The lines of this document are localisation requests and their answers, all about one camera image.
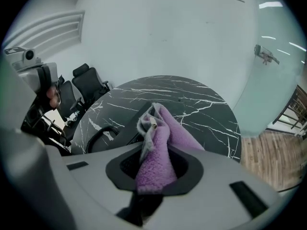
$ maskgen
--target white wall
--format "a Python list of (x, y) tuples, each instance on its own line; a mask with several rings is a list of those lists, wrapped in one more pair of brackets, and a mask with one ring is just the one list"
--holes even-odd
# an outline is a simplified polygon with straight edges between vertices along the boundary
[(78, 0), (82, 44), (118, 86), (149, 75), (200, 81), (234, 107), (250, 75), (255, 0)]
[(63, 75), (65, 81), (72, 80), (72, 71), (84, 63), (92, 67), (91, 59), (88, 57), (83, 44), (71, 46), (44, 60), (44, 63), (55, 62), (58, 68), (58, 76)]
[(29, 0), (17, 15), (8, 35), (42, 17), (74, 10), (77, 0)]
[(298, 85), (307, 93), (307, 63), (304, 66)]

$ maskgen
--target fluffy towel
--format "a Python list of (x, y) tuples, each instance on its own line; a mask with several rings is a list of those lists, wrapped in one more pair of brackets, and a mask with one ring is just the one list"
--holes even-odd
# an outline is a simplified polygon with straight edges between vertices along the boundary
[(158, 194), (177, 177), (170, 161), (167, 143), (204, 150), (197, 140), (178, 123), (161, 104), (153, 105), (137, 123), (144, 137), (141, 167), (135, 178), (139, 194)]

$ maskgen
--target chair armrest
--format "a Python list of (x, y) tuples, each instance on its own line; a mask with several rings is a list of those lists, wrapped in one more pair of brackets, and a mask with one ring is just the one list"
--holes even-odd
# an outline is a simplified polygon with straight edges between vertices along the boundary
[(76, 100), (76, 102), (71, 106), (70, 110), (73, 111), (73, 110), (77, 107), (78, 103), (80, 103), (81, 106), (85, 109), (84, 104), (82, 103), (81, 97), (80, 97), (80, 98), (78, 98), (78, 99)]
[(109, 81), (104, 81), (104, 82), (102, 82), (102, 84), (104, 84), (105, 86), (106, 86), (106, 89), (107, 89), (107, 91), (109, 92), (110, 91), (110, 88), (109, 88), (109, 86), (108, 86), (108, 83)]

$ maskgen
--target round table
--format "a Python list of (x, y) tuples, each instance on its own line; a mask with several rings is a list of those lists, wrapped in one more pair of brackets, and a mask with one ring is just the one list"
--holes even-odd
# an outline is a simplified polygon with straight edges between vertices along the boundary
[[(146, 102), (164, 105), (207, 151), (236, 161), (241, 157), (241, 135), (228, 104), (209, 87), (183, 77), (151, 76), (132, 80), (98, 99), (82, 117), (71, 141), (72, 154), (82, 154), (89, 139), (105, 126), (119, 131)], [(104, 132), (106, 146), (113, 137)]]

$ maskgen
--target ceiling light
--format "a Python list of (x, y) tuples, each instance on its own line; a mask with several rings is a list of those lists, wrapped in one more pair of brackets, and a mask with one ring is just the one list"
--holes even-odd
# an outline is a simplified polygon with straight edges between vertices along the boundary
[(291, 45), (293, 45), (293, 46), (295, 46), (295, 47), (297, 47), (297, 48), (300, 48), (301, 50), (303, 50), (303, 51), (306, 52), (306, 49), (303, 48), (303, 47), (301, 47), (301, 46), (299, 46), (299, 45), (296, 45), (296, 44), (294, 44), (294, 43), (289, 43), (289, 44), (291, 44)]
[(282, 3), (281, 2), (265, 2), (262, 4), (259, 4), (259, 8), (260, 9), (264, 9), (266, 7), (282, 7)]
[(284, 51), (282, 51), (282, 50), (280, 50), (280, 49), (278, 49), (278, 51), (283, 52), (283, 53), (285, 53), (285, 54), (287, 54), (287, 55), (290, 55), (289, 53), (284, 52)]
[(274, 40), (276, 40), (276, 38), (275, 38), (275, 37), (271, 37), (271, 36), (261, 36), (261, 37), (264, 37), (264, 38), (270, 38), (270, 39), (274, 39)]

